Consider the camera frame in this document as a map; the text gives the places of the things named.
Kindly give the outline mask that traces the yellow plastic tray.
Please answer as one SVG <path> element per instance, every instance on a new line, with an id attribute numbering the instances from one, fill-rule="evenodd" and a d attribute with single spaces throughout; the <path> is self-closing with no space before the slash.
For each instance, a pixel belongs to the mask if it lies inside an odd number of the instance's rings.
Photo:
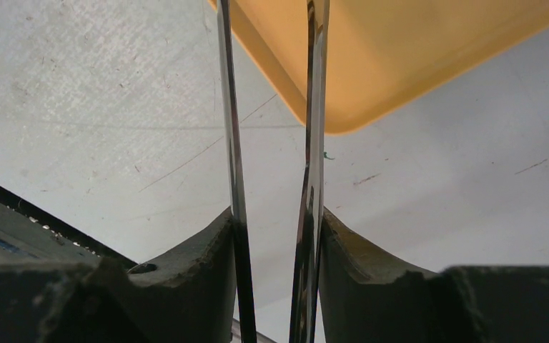
<path id="1" fill-rule="evenodd" d="M 306 1 L 231 1 L 232 32 L 306 121 Z M 549 1 L 331 1 L 325 132 L 347 134 L 549 28 Z"/>

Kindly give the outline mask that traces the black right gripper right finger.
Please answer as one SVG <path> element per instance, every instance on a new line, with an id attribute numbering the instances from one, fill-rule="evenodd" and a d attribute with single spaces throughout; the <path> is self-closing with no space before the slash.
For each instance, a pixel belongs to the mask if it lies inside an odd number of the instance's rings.
<path id="1" fill-rule="evenodd" d="M 322 221 L 319 292 L 327 342 L 482 342 L 448 275 Z"/>

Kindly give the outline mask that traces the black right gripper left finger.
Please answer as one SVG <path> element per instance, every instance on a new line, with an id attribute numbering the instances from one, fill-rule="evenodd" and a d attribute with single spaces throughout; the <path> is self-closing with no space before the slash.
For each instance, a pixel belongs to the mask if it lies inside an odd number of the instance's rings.
<path id="1" fill-rule="evenodd" d="M 228 342 L 236 294 L 232 213 L 136 274 L 103 259 L 85 285 L 104 291 L 145 342 Z"/>

